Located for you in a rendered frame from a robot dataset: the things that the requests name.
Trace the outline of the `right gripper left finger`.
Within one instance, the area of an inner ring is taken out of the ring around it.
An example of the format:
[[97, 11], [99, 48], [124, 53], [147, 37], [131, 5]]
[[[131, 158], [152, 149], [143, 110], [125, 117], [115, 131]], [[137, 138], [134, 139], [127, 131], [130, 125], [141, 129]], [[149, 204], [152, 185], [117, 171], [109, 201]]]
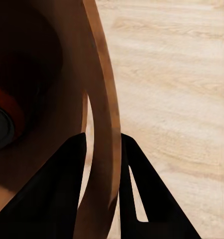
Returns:
[[86, 153], [68, 138], [0, 211], [0, 239], [73, 239]]

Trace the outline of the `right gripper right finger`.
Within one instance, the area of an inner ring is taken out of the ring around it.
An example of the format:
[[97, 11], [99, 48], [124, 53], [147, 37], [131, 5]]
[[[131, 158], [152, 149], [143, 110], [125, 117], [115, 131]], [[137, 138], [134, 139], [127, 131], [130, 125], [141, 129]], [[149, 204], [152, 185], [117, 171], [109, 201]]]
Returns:
[[[129, 166], [148, 222], [137, 219]], [[201, 239], [135, 139], [123, 133], [118, 194], [121, 239]]]

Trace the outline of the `can of soda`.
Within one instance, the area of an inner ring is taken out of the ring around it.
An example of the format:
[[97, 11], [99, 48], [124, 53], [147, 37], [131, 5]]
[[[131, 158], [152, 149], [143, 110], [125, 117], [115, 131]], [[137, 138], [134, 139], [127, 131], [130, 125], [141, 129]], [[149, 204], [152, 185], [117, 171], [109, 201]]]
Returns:
[[0, 148], [25, 131], [40, 86], [33, 63], [19, 54], [0, 54]]

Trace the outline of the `trash can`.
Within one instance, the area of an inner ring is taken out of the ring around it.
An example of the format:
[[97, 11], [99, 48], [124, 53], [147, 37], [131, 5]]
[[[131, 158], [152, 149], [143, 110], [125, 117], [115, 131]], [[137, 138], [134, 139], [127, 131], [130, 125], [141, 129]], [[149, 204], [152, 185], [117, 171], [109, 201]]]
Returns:
[[121, 174], [121, 127], [107, 41], [95, 0], [0, 0], [0, 54], [37, 68], [41, 86], [25, 131], [0, 148], [0, 211], [70, 137], [94, 149], [73, 239], [107, 239]]

